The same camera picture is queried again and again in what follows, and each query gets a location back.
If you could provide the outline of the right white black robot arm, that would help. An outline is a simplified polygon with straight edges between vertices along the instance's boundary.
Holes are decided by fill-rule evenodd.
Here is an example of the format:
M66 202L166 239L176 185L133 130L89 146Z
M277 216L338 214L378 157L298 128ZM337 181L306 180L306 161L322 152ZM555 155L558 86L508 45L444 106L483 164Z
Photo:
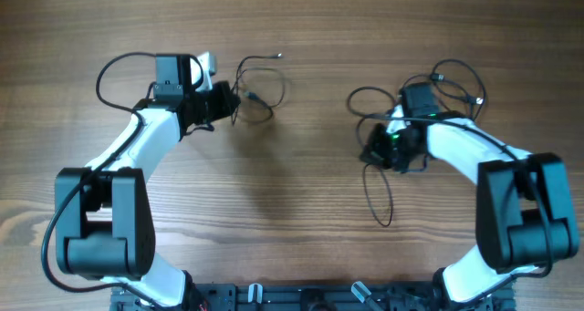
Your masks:
M437 159L475 186L475 246L437 271L429 307L470 308L518 278L547 276L574 257L579 229L564 162L554 153L513 148L472 119L445 111L429 83L402 87L385 113L362 114L377 124L360 159L379 171L411 171L411 162Z

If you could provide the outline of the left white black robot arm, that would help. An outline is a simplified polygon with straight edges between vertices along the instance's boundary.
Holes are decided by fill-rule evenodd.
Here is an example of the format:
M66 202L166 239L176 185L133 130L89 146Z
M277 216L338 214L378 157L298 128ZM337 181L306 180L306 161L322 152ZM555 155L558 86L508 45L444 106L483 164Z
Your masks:
M240 99L225 81L213 82L215 57L205 52L155 54L156 78L129 109L130 123L83 167L64 168L55 179L55 213L41 246L47 279L69 291L50 270L48 246L66 275L133 295L132 306L150 310L207 310L191 276L156 252L147 182L159 162L184 137L213 130L233 115Z

